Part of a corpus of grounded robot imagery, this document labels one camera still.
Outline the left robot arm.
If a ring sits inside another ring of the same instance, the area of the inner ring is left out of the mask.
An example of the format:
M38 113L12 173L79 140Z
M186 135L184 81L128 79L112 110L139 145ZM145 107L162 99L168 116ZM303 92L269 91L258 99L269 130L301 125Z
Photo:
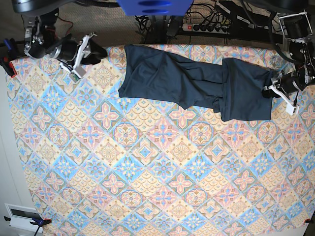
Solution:
M262 95L266 98L277 97L279 91L285 97L294 92L303 91L315 84L315 47L311 37L315 28L311 25L311 15L307 12L307 0L249 0L248 3L266 9L270 12L268 19L268 33L271 44L276 52L286 61L295 66L295 71L273 78L264 87ZM274 41L272 20L278 17L281 31L285 40L289 42L287 57Z

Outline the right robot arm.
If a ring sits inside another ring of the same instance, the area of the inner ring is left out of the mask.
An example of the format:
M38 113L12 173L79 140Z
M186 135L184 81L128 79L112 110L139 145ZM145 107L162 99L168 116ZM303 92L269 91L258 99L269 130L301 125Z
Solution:
M70 0L13 0L16 13L26 17L25 47L27 56L41 59L49 56L72 69L79 65L95 65L107 57L107 51L93 41L94 33L88 35L87 45L77 42L70 33L58 37L55 23L59 19L59 7Z

